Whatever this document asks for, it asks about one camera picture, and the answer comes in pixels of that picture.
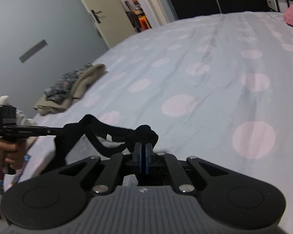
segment beige cloth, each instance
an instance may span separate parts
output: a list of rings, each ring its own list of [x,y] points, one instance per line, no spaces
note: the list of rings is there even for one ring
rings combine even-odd
[[[86,71],[76,80],[69,92],[69,96],[61,105],[53,101],[47,101],[46,95],[43,95],[33,108],[36,109],[40,115],[63,112],[69,108],[72,103],[81,99],[88,87],[104,75],[105,72],[104,64],[93,65],[86,69]]]

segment human hand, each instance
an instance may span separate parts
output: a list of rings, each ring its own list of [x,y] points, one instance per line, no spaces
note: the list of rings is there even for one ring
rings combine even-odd
[[[0,167],[3,167],[3,163],[6,162],[12,169],[21,169],[25,154],[26,140],[18,139],[16,142],[9,142],[0,138]]]

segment folded clothes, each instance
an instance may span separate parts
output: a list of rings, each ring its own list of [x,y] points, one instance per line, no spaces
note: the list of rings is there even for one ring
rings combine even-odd
[[[61,103],[56,103],[55,101],[48,100],[49,97],[46,94],[44,94],[33,106],[33,108],[36,109],[38,113],[41,115],[65,111],[67,108],[70,107],[72,103],[82,98],[83,94],[86,92],[86,90],[91,84],[93,84],[103,74],[106,73],[105,65],[91,65],[88,66],[82,73],[78,73],[78,78],[74,81],[74,83],[70,87],[68,94]]]
[[[79,69],[62,75],[54,85],[44,90],[43,93],[46,95],[46,100],[53,101],[59,105],[62,104],[68,97],[76,80],[87,70],[87,68],[92,66],[92,64],[88,63]]]

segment door frame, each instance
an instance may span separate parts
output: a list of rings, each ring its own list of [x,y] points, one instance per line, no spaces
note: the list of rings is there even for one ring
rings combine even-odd
[[[138,0],[152,28],[169,23],[169,19],[160,0]]]

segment bed sheet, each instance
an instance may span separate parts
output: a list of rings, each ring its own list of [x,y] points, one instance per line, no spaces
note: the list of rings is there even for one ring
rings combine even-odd
[[[287,200],[280,226],[293,234],[293,28],[282,14],[179,20],[129,37],[94,63],[109,72],[66,112],[36,116],[38,125],[88,113],[126,128],[148,124],[159,135],[155,151],[195,155],[278,187]],[[21,180],[52,159],[53,138],[39,138],[29,154]]]

